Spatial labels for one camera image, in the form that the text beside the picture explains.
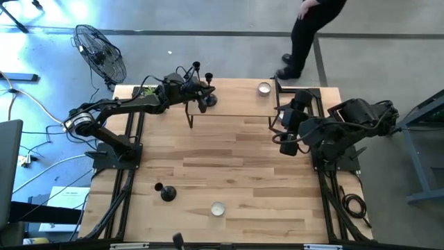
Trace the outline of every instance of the person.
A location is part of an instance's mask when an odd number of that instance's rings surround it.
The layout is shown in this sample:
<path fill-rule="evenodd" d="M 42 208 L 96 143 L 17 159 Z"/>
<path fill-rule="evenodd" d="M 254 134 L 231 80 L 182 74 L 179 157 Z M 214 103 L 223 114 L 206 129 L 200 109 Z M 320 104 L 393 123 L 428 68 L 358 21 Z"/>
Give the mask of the person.
<path fill-rule="evenodd" d="M 333 21 L 347 0 L 304 0 L 291 32 L 291 55 L 284 54 L 287 66 L 276 72 L 278 78 L 300 78 L 305 60 L 313 44 L 314 36 L 322 27 Z"/>

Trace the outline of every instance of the wooden tabletop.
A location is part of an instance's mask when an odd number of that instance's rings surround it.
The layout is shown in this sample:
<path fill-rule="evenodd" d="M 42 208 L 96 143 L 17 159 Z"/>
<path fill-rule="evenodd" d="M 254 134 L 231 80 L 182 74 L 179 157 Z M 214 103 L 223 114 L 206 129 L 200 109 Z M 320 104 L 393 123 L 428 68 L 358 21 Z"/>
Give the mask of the wooden tabletop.
<path fill-rule="evenodd" d="M 257 93 L 260 83 L 267 82 L 271 86 L 270 94 L 261 97 Z M 216 87 L 213 94 L 217 96 L 217 104 L 208 107 L 201 113 L 198 103 L 189 102 L 190 115 L 220 115 L 242 117 L 274 117 L 277 112 L 274 80 L 271 79 L 230 79 L 214 78 L 211 85 Z"/>
<path fill-rule="evenodd" d="M 129 98 L 133 87 L 118 85 L 114 95 Z M 337 88 L 321 88 L 321 94 L 325 109 L 341 102 Z M 291 95 L 284 95 L 281 103 L 286 98 Z M 144 154 L 136 172 L 125 241 L 171 242 L 181 232 L 185 242 L 327 242 L 318 177 L 309 155 L 279 153 L 265 117 L 199 116 L 190 129 L 184 108 L 180 104 L 163 115 L 145 115 Z M 123 134 L 126 118 L 112 116 L 106 126 Z M 80 236 L 93 229 L 110 205 L 115 175 L 115 170 L 107 169 L 92 181 Z M 338 173 L 338 181 L 345 192 L 362 197 L 353 175 Z M 174 186 L 176 199 L 161 200 L 154 190 L 157 182 Z M 224 216 L 211 215 L 215 201 L 226 205 Z M 332 215 L 339 234 L 335 212 Z M 372 238 L 363 220 L 352 220 Z"/>

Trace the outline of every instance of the white paper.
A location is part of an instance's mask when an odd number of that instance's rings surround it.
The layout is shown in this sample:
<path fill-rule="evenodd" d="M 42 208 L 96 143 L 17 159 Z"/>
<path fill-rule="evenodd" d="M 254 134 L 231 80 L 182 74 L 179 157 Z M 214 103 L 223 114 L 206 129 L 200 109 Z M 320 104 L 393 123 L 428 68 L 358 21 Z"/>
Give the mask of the white paper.
<path fill-rule="evenodd" d="M 53 187 L 50 197 L 60 192 L 65 187 Z M 83 203 L 85 196 L 89 192 L 89 187 L 68 187 L 60 194 L 57 194 L 54 198 L 48 201 L 48 206 L 59 208 L 75 208 Z M 49 224 L 41 223 L 40 232 L 72 232 L 76 228 L 76 225 L 66 224 Z"/>

